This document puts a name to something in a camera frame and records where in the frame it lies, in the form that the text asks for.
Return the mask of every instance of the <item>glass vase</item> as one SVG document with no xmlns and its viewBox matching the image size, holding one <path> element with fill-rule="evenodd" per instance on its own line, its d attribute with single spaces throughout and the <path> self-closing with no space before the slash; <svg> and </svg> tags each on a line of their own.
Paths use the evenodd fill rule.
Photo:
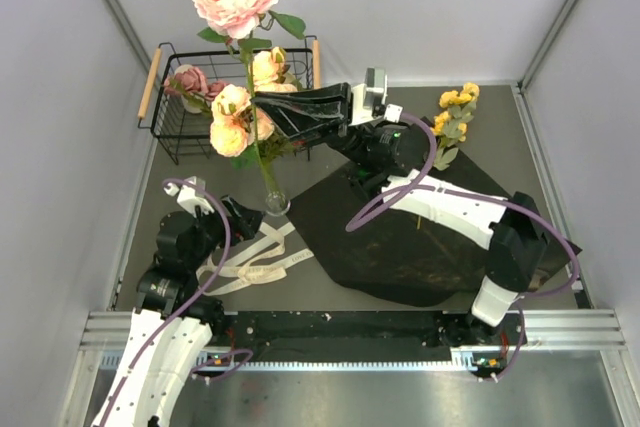
<svg viewBox="0 0 640 427">
<path fill-rule="evenodd" d="M 264 184 L 267 188 L 267 198 L 265 199 L 266 212 L 272 217 L 281 217 L 289 212 L 291 201 L 278 186 L 273 170 L 273 161 L 263 160 L 260 167 Z"/>
</svg>

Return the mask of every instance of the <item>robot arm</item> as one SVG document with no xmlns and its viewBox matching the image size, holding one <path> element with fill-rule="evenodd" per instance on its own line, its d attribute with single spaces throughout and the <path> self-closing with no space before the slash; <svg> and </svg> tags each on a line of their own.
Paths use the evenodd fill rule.
<svg viewBox="0 0 640 427">
<path fill-rule="evenodd" d="M 424 132 L 399 123 L 401 107 L 385 104 L 386 91 L 384 72 L 369 69 L 365 83 L 353 88 L 338 84 L 292 94 L 258 93 L 253 101 L 291 142 L 308 147 L 326 143 L 364 169 L 365 175 L 354 183 L 371 196 L 409 184 L 428 150 Z M 204 187 L 196 178 L 187 180 Z M 471 313 L 484 324 L 497 326 L 511 303 L 527 290 L 548 243 L 544 233 L 526 217 L 503 206 L 446 194 L 446 190 L 463 191 L 446 182 L 426 176 L 420 185 L 428 190 L 414 190 L 392 208 L 454 229 L 488 251 L 486 275 Z M 184 318 L 176 318 L 156 337 L 136 368 L 129 369 L 145 338 L 195 293 L 195 271 L 224 238 L 220 217 L 194 189 L 175 187 L 167 193 L 177 195 L 185 211 L 162 219 L 158 250 L 138 285 L 123 358 L 93 426 L 168 426 L 198 353 L 225 328 L 222 304 L 200 297 Z M 536 210 L 525 194 L 517 193 L 509 200 Z M 229 213 L 231 244 L 253 238 L 262 213 L 229 197 L 223 203 Z M 110 402 L 113 396 L 115 403 Z"/>
<path fill-rule="evenodd" d="M 415 179 L 429 149 L 424 132 L 399 123 L 402 108 L 387 104 L 386 97 L 384 71 L 368 69 L 365 82 L 354 87 L 337 84 L 309 92 L 258 93 L 254 102 L 292 142 L 326 143 L 364 169 L 366 174 L 352 182 L 371 198 Z M 548 245 L 544 232 L 504 206 L 448 194 L 447 190 L 465 191 L 452 184 L 426 176 L 420 185 L 430 190 L 414 190 L 391 208 L 451 228 L 488 250 L 486 276 L 471 313 L 496 327 L 528 289 Z M 533 199 L 525 194 L 502 200 L 537 213 Z"/>
</svg>

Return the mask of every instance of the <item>flower stem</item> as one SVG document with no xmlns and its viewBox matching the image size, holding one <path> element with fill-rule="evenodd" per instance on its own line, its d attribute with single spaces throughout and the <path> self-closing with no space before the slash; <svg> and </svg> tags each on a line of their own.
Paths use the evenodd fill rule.
<svg viewBox="0 0 640 427">
<path fill-rule="evenodd" d="M 249 95 L 251 95 L 251 98 L 253 99 L 253 97 L 256 95 L 256 89 L 253 83 L 253 52 L 243 50 L 242 62 L 244 63 L 244 66 L 247 70 L 247 90 L 249 90 Z M 264 162 L 262 162 L 262 158 L 260 157 L 260 147 L 258 146 L 258 109 L 254 103 L 251 103 L 251 111 L 253 113 L 253 147 L 256 151 L 256 157 L 258 159 L 260 170 L 262 171 L 262 176 L 269 184 L 267 187 L 271 189 L 271 184 L 269 183 L 271 176 L 267 172 Z"/>
</svg>

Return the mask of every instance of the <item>metal floor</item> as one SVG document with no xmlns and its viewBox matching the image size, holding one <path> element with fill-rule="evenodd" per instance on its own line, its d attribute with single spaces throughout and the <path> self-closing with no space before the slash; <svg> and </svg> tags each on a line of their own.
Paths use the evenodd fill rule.
<svg viewBox="0 0 640 427">
<path fill-rule="evenodd" d="M 85 422 L 115 371 L 101 371 Z M 499 384 L 468 373 L 243 373 L 188 381 L 176 427 L 622 427 L 598 353 L 525 352 Z"/>
<path fill-rule="evenodd" d="M 417 115 L 433 116 L 438 113 L 437 101 L 445 87 L 397 88 L 389 90 L 389 102 L 403 106 Z M 511 87 L 482 87 L 478 111 L 469 125 L 468 140 L 462 144 L 465 151 L 482 169 L 508 192 L 521 190 L 536 200 L 541 214 L 548 218 L 544 196 L 535 166 L 525 139 L 524 131 Z M 312 151 L 312 160 L 306 156 L 279 159 L 276 172 L 281 187 L 290 197 L 303 192 L 345 162 L 340 154 L 320 146 Z M 182 157 L 176 166 L 169 156 L 158 148 L 154 157 L 123 285 L 118 298 L 118 310 L 130 310 L 135 302 L 135 288 L 140 276 L 150 265 L 156 250 L 155 236 L 160 219 L 178 209 L 175 200 L 167 196 L 161 182 L 167 177 L 202 177 L 207 189 L 217 195 L 232 194 L 248 207 L 261 208 L 264 200 L 263 181 L 258 169 L 234 169 L 228 159 L 212 156 Z M 279 227 L 286 219 L 267 220 Z M 238 246 L 242 250 L 247 244 Z M 287 236 L 287 252 L 304 247 L 296 233 Z M 566 279 L 564 271 L 547 283 L 557 286 Z M 380 300 L 359 291 L 335 284 L 315 258 L 305 260 L 288 272 L 285 279 L 221 296 L 228 310 L 409 310 L 401 304 Z M 472 295 L 459 294 L 434 309 L 466 310 Z M 527 299 L 525 309 L 575 308 L 571 293 L 550 299 Z"/>
</svg>

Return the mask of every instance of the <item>wooden basket handle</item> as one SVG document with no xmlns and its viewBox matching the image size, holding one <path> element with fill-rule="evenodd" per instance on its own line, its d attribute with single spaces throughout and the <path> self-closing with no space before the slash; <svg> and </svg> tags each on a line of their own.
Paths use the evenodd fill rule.
<svg viewBox="0 0 640 427">
<path fill-rule="evenodd" d="M 313 52 L 313 88 L 322 87 L 322 74 L 320 73 L 320 42 L 314 39 L 311 44 L 311 52 Z"/>
<path fill-rule="evenodd" d="M 140 100 L 140 108 L 138 109 L 138 119 L 142 120 L 147 116 L 147 109 L 149 108 L 149 101 L 151 100 L 151 92 L 153 92 L 153 84 L 158 75 L 158 66 L 160 65 L 160 58 L 162 57 L 162 50 L 158 47 L 153 54 L 153 60 L 151 60 L 151 67 L 149 67 L 149 75 L 147 76 L 147 83 L 144 86 L 144 92 L 142 92 L 142 100 Z"/>
</svg>

